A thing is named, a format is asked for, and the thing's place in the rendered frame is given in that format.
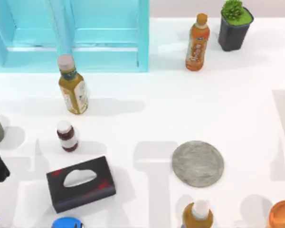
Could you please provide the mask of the orange bottle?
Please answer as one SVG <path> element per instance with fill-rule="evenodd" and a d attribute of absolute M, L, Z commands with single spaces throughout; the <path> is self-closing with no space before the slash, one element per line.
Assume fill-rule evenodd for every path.
<path fill-rule="evenodd" d="M 199 71 L 204 65 L 205 51 L 210 36 L 207 21 L 207 14 L 199 13 L 196 17 L 196 22 L 190 29 L 189 44 L 185 59 L 186 68 L 190 71 Z"/>

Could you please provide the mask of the grey round coaster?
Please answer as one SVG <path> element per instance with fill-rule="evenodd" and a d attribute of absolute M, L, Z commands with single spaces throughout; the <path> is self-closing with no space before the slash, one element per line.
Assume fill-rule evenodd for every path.
<path fill-rule="evenodd" d="M 171 167 L 183 183 L 206 188 L 221 179 L 225 164 L 220 151 L 213 145 L 204 141 L 188 141 L 174 150 Z"/>

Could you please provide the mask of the amber bottle with white cap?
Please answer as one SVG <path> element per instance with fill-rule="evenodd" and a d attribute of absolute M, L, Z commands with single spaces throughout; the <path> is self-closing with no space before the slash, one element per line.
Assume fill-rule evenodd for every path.
<path fill-rule="evenodd" d="M 211 228 L 213 213 L 205 200 L 198 200 L 188 204 L 182 214 L 180 228 Z"/>

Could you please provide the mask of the yellow-green bottle with grey cap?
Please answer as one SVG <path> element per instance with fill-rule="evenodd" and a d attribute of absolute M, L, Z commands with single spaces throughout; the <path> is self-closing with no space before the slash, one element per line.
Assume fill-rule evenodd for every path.
<path fill-rule="evenodd" d="M 57 59 L 60 71 L 58 81 L 66 107 L 73 114 L 83 114 L 88 108 L 84 78 L 78 73 L 71 54 L 60 55 Z"/>

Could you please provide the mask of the small brown bottle, white cap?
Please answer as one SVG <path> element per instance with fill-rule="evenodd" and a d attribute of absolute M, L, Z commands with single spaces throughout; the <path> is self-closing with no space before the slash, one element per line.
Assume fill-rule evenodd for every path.
<path fill-rule="evenodd" d="M 66 152 L 73 152 L 78 147 L 75 130 L 69 121 L 62 120 L 57 123 L 57 136 Z"/>

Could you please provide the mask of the black pot with green plant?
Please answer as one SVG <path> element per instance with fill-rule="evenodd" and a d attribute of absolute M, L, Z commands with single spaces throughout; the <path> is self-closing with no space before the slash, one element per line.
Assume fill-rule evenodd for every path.
<path fill-rule="evenodd" d="M 218 43 L 229 52 L 241 49 L 247 31 L 254 21 L 251 12 L 241 0 L 226 0 L 221 9 Z"/>

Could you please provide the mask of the blue can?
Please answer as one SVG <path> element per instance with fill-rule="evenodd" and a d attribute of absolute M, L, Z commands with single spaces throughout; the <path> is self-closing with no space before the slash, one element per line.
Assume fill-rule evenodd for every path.
<path fill-rule="evenodd" d="M 74 217 L 61 217 L 56 219 L 51 228 L 85 228 L 84 224 Z"/>

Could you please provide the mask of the orange cup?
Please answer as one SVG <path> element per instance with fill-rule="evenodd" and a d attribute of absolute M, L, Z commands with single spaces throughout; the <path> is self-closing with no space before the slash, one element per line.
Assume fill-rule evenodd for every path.
<path fill-rule="evenodd" d="M 285 228 L 285 200 L 271 208 L 266 228 Z"/>

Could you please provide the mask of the light blue rack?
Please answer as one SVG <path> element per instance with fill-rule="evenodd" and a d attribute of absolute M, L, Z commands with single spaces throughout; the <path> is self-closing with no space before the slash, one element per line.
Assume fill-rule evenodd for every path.
<path fill-rule="evenodd" d="M 0 0 L 0 73 L 146 72 L 150 0 Z"/>

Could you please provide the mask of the black tissue box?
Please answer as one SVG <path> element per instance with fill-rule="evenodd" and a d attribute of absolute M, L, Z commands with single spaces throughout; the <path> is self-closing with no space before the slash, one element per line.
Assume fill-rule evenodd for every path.
<path fill-rule="evenodd" d="M 104 199 L 116 193 L 105 156 L 47 173 L 56 213 Z"/>

